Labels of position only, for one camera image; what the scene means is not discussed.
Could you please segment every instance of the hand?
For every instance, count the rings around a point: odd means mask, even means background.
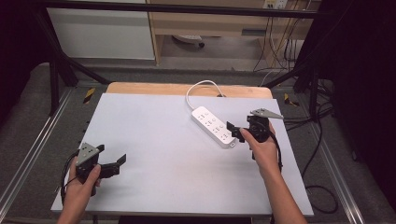
[[[275,134],[275,130],[269,123],[270,131]],[[279,169],[277,165],[277,149],[274,139],[270,136],[265,142],[259,143],[250,132],[240,129],[242,136],[248,142],[250,149],[253,150],[255,160],[260,168],[260,173]]]
[[[99,187],[99,174],[101,167],[97,164],[90,172],[85,183],[76,177],[76,161],[75,157],[70,166],[69,180],[67,185],[66,197],[64,199],[64,210],[58,219],[58,223],[79,223],[84,215],[85,208],[91,198],[93,186]]]

